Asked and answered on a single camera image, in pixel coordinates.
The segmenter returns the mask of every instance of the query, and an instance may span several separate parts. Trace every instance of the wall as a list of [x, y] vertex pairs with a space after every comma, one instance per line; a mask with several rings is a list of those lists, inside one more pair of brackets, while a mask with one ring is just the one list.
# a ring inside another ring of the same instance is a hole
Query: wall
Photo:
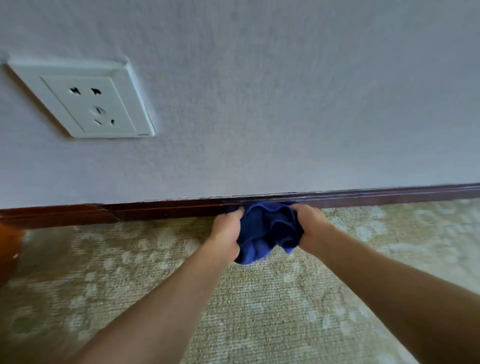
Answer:
[[0, 73], [0, 208], [480, 181], [480, 4], [16, 0], [0, 56], [128, 57], [154, 139], [73, 140]]

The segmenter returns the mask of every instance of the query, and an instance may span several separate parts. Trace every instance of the beige patterned carpet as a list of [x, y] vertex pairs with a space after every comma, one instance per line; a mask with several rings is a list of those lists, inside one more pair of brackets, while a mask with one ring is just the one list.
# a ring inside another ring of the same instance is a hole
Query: beige patterned carpet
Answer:
[[[380, 252], [480, 292], [480, 199], [328, 209]], [[0, 361], [65, 358], [172, 273], [211, 218], [28, 232], [0, 290]], [[415, 363], [325, 266], [280, 249], [223, 276], [183, 363]]]

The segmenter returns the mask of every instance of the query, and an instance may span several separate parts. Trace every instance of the person's left hand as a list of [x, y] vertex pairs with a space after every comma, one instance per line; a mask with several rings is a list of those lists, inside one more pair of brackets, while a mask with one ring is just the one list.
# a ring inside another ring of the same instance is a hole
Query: person's left hand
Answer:
[[213, 222], [212, 232], [207, 240], [211, 244], [215, 244], [222, 253], [225, 253], [230, 262], [233, 262], [240, 252], [237, 239], [240, 234], [240, 219], [243, 212], [244, 208], [240, 207], [237, 211], [218, 215]]

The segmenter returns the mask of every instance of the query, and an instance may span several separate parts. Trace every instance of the socket hole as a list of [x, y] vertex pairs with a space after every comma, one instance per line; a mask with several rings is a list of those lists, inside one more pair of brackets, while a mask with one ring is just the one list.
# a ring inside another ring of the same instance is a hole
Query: socket hole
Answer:
[[94, 116], [98, 116], [98, 115], [102, 115], [102, 116], [105, 116], [107, 114], [107, 112], [105, 110], [103, 110], [100, 106], [93, 106], [91, 109], [90, 109], [90, 112], [92, 113], [92, 115]]

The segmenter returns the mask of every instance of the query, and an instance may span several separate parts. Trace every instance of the outlet faceplate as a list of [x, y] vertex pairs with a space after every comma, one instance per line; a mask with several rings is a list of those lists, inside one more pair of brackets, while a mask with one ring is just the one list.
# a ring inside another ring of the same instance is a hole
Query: outlet faceplate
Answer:
[[116, 62], [9, 62], [75, 138], [154, 136], [132, 69]]

